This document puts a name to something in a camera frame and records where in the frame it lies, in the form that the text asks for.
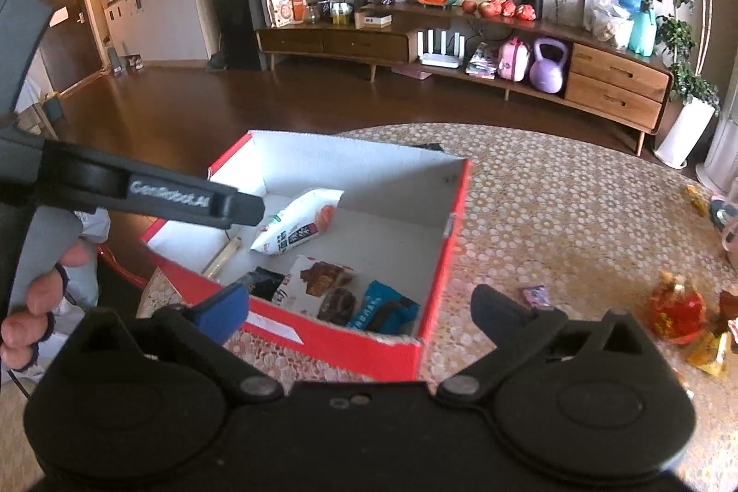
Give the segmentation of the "person's left hand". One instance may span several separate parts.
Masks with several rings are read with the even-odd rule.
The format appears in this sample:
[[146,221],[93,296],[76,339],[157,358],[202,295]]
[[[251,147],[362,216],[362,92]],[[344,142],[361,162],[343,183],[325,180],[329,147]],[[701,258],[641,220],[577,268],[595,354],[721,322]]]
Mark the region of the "person's left hand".
[[24,310],[2,321],[1,361],[7,368],[20,371],[30,365],[35,344],[48,331],[49,316],[63,300],[63,292],[63,277],[54,268],[31,282]]

